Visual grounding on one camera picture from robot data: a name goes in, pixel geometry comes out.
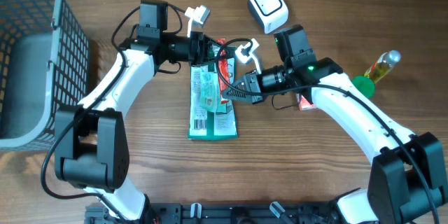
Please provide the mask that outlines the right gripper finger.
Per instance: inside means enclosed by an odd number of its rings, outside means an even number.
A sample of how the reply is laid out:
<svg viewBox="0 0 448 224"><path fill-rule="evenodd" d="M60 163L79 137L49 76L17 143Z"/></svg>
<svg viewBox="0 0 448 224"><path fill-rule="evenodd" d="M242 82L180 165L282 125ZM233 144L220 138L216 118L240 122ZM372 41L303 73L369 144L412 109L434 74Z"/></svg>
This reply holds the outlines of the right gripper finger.
<svg viewBox="0 0 448 224"><path fill-rule="evenodd" d="M247 93L249 91L247 81L247 75L244 74L238 79L236 79L230 88L232 93Z"/></svg>
<svg viewBox="0 0 448 224"><path fill-rule="evenodd" d="M233 89L226 89L223 91L222 96L224 99L229 99L232 101L238 101L238 102L246 102L246 103L253 103L252 96L248 94L244 94L240 91L236 91Z"/></svg>

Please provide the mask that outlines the green 3M gloves package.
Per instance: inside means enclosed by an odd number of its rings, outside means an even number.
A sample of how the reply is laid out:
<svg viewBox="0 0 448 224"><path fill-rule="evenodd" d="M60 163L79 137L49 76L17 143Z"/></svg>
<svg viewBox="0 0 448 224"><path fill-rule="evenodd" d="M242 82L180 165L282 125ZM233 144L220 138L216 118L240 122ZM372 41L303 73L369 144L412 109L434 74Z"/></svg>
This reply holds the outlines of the green 3M gloves package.
<svg viewBox="0 0 448 224"><path fill-rule="evenodd" d="M206 111L200 106L200 74L202 71L217 73L216 65L211 63L190 68L188 138L203 141L236 139L238 137L237 120L234 106L230 100L222 98L220 93L220 104L215 113Z"/></svg>

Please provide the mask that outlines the orange Kleenex tissue pack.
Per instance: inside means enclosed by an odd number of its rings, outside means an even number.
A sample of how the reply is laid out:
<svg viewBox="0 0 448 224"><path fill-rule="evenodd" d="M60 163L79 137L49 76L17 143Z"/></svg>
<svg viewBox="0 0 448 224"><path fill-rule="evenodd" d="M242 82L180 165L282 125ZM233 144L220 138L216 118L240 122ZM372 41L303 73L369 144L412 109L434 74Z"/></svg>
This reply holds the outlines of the orange Kleenex tissue pack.
<svg viewBox="0 0 448 224"><path fill-rule="evenodd" d="M296 94L296 97L300 111L308 111L316 108L316 105L308 102L303 95Z"/></svg>

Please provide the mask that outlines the green lid white jar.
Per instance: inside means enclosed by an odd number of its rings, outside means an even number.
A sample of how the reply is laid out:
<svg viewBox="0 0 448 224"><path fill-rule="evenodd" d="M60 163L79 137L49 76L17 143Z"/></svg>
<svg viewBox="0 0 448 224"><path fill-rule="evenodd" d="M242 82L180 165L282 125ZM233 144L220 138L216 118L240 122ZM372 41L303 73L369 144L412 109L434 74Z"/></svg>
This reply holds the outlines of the green lid white jar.
<svg viewBox="0 0 448 224"><path fill-rule="evenodd" d="M351 82L354 87L368 99L375 94L375 84L366 76L356 76Z"/></svg>

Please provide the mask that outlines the yellow liquid clear bottle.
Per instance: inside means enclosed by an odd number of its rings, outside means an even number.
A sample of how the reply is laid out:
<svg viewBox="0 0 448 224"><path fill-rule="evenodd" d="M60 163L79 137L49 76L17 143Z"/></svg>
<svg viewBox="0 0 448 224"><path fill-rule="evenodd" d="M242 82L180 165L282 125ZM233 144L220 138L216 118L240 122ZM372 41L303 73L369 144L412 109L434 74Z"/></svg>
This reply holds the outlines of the yellow liquid clear bottle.
<svg viewBox="0 0 448 224"><path fill-rule="evenodd" d="M401 60L401 54L397 50L390 50L382 54L379 59L367 69L364 76L374 84L378 83L387 75Z"/></svg>

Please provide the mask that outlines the red sachet packet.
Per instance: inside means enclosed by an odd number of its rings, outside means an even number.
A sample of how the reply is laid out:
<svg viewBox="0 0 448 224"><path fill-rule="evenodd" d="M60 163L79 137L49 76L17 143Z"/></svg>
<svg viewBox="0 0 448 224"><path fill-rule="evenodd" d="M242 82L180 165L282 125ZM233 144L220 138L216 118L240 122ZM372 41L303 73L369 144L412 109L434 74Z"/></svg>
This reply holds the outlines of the red sachet packet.
<svg viewBox="0 0 448 224"><path fill-rule="evenodd" d="M229 71L228 71L228 67L229 67L229 65L228 65L228 60L225 59L225 56L226 56L227 54L228 54L228 53L227 53L226 50L224 50L224 51L220 54L221 59L218 61L218 68L219 68L219 70L220 70L222 76L224 77L224 79L225 79L228 83L230 83L230 74L229 74ZM222 80L221 78L218 79L218 82L219 82L219 85L220 85L220 93L222 94L223 91L224 91L225 89L228 88L228 86L223 82L223 80Z"/></svg>

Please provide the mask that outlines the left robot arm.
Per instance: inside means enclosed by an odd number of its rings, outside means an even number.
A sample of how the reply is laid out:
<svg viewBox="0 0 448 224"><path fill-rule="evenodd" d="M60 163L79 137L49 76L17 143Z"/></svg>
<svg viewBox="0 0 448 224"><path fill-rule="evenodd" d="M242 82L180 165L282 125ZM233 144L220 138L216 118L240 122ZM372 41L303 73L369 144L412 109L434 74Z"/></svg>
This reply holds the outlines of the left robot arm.
<svg viewBox="0 0 448 224"><path fill-rule="evenodd" d="M185 10L166 1L142 0L130 35L112 40L116 61L98 86L75 106L56 112L56 135L46 159L56 177L80 188L79 197L96 197L113 223L159 223L148 196L130 181L130 152L124 120L141 89L161 65L214 63L209 51L218 42L203 34L210 10Z"/></svg>

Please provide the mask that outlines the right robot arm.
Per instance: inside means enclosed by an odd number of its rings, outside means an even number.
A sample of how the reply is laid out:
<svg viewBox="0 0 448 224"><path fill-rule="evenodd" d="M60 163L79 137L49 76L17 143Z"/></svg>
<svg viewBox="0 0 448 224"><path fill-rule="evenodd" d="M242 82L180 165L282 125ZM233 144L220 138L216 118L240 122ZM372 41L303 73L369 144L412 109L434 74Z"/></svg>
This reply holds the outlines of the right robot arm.
<svg viewBox="0 0 448 224"><path fill-rule="evenodd" d="M317 59L300 25L274 34L282 65L256 69L226 85L226 99L257 104L296 92L327 113L370 162L368 187L298 207L296 222L413 223L447 203L441 142L416 135L377 108L330 58Z"/></svg>

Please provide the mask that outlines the white barcode scanner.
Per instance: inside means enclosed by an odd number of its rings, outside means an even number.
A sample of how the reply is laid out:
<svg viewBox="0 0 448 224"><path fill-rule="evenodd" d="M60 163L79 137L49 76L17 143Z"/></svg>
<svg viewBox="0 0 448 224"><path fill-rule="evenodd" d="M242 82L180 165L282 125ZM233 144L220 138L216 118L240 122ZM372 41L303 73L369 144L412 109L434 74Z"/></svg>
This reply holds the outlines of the white barcode scanner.
<svg viewBox="0 0 448 224"><path fill-rule="evenodd" d="M280 28L288 20L284 0L248 0L248 9L265 34Z"/></svg>

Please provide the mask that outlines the pale green wipes packet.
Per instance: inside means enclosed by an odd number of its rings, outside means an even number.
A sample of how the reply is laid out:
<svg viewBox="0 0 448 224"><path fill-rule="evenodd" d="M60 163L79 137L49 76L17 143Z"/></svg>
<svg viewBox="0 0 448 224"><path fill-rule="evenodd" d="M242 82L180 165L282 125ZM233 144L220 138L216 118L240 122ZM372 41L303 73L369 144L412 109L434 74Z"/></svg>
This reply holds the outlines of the pale green wipes packet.
<svg viewBox="0 0 448 224"><path fill-rule="evenodd" d="M202 71L200 82L199 105L206 111L215 113L221 103L217 73Z"/></svg>

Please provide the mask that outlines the grey plastic mesh basket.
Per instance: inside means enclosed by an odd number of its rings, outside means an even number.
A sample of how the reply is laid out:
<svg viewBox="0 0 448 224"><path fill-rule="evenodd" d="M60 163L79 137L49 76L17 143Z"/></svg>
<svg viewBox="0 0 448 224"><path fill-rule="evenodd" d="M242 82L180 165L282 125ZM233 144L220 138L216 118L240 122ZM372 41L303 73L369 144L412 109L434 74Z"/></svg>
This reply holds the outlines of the grey plastic mesh basket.
<svg viewBox="0 0 448 224"><path fill-rule="evenodd" d="M88 93L89 41L67 0L1 0L1 150L39 151Z"/></svg>

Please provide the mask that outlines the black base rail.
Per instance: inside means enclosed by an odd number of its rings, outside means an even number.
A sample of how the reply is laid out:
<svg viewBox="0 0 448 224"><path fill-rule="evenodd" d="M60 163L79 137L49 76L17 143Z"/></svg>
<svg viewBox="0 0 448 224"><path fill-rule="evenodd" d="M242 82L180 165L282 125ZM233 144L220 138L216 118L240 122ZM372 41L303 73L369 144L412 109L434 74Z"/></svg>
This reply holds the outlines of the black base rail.
<svg viewBox="0 0 448 224"><path fill-rule="evenodd" d="M151 204L134 223L346 223L333 202L301 204Z"/></svg>

